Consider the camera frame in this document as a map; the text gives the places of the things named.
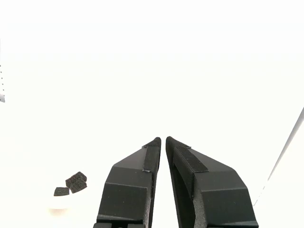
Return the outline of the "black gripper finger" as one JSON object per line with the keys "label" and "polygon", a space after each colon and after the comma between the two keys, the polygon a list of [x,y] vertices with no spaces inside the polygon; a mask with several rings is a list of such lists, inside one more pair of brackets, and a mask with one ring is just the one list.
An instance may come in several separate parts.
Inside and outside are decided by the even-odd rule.
{"label": "black gripper finger", "polygon": [[166,139],[180,228],[257,228],[247,186],[231,167]]}
{"label": "black gripper finger", "polygon": [[161,139],[114,164],[105,181],[95,228],[152,226]]}

